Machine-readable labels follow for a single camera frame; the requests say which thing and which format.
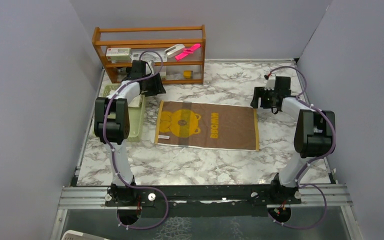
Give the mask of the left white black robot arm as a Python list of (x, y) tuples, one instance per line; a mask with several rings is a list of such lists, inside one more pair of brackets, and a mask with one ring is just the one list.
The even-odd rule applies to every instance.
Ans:
[(139, 95), (153, 97), (165, 94), (161, 75), (153, 64), (134, 60), (131, 70), (120, 86), (107, 97), (98, 97), (94, 105), (94, 134), (110, 153), (113, 180), (110, 189), (117, 191), (124, 205), (137, 200), (138, 186), (127, 155), (126, 141), (130, 134), (129, 104)]

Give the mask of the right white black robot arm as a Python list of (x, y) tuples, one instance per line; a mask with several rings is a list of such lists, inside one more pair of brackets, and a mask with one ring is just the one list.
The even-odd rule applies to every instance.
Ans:
[(280, 204), (299, 187), (310, 165), (333, 153), (336, 147), (336, 115), (321, 110), (293, 96), (291, 78), (266, 75), (266, 85), (255, 87), (250, 103), (254, 109), (269, 109), (273, 114), (285, 113), (296, 121), (293, 146), (295, 154), (276, 174), (268, 190), (269, 199)]

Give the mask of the white towel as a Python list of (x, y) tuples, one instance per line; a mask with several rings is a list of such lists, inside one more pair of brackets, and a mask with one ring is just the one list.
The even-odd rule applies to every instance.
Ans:
[(141, 108), (144, 101), (143, 95), (138, 95), (132, 99), (132, 101), (128, 104), (129, 108)]

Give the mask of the brown yellow towels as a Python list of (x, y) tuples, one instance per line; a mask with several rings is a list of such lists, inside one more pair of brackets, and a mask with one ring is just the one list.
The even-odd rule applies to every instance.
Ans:
[(154, 142), (176, 147), (258, 152), (257, 111), (238, 105), (162, 101)]

